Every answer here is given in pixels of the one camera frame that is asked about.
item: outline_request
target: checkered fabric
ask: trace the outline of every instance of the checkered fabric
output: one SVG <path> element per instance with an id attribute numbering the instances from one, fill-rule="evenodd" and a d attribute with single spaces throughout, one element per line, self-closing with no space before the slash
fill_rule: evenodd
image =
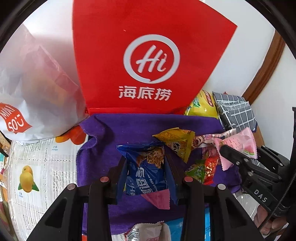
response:
<path id="1" fill-rule="evenodd" d="M 251 106 L 243 97 L 213 92 L 217 110 L 226 129 L 241 132 L 249 127 L 256 131 L 257 121 Z"/>

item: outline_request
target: yellow snack package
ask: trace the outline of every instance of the yellow snack package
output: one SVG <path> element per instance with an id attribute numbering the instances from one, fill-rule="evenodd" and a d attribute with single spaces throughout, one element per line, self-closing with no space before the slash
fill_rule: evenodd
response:
<path id="1" fill-rule="evenodd" d="M 195 137 L 194 131 L 182 130 L 179 127 L 162 131 L 153 135 L 160 141 L 163 141 L 169 148 L 177 153 L 182 160 L 187 163 L 190 152 L 192 140 Z"/>
<path id="2" fill-rule="evenodd" d="M 215 100 L 207 91 L 201 90 L 190 106 L 185 111 L 184 115 L 199 115 L 207 117 L 215 117 L 218 119 L 218 113 L 215 106 Z"/>

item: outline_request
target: silver bolt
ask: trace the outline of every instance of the silver bolt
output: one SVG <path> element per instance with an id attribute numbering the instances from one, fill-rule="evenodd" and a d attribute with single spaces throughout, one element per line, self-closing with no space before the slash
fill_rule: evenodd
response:
<path id="1" fill-rule="evenodd" d="M 106 182 L 109 181 L 109 177 L 101 177 L 100 181 L 103 182 L 103 183 L 106 183 Z"/>
<path id="2" fill-rule="evenodd" d="M 189 176 L 186 176 L 186 177 L 184 177 L 184 181 L 187 182 L 187 183 L 190 183 L 190 182 L 193 181 L 193 178 L 189 177 Z"/>
<path id="3" fill-rule="evenodd" d="M 73 190 L 75 188 L 75 184 L 71 183 L 67 186 L 68 190 Z"/>
<path id="4" fill-rule="evenodd" d="M 220 189 L 220 190 L 225 190 L 226 189 L 226 186 L 224 185 L 224 184 L 222 184 L 222 183 L 220 183 L 220 184 L 218 184 L 218 189 Z"/>

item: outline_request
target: red paper bag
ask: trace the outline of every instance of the red paper bag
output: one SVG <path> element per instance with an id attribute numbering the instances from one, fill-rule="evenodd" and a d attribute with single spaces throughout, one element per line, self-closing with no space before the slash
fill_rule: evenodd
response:
<path id="1" fill-rule="evenodd" d="M 183 114 L 235 29 L 197 0 L 75 0 L 74 47 L 89 113 Z"/>

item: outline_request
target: white snack package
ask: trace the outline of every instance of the white snack package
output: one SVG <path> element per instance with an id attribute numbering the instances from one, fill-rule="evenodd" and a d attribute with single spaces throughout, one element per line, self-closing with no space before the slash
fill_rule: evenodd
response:
<path id="1" fill-rule="evenodd" d="M 126 235 L 127 241 L 158 241 L 163 222 L 138 223 Z"/>
<path id="2" fill-rule="evenodd" d="M 0 130 L 21 144 L 56 137 L 86 117 L 80 87 L 22 24 L 0 53 Z"/>

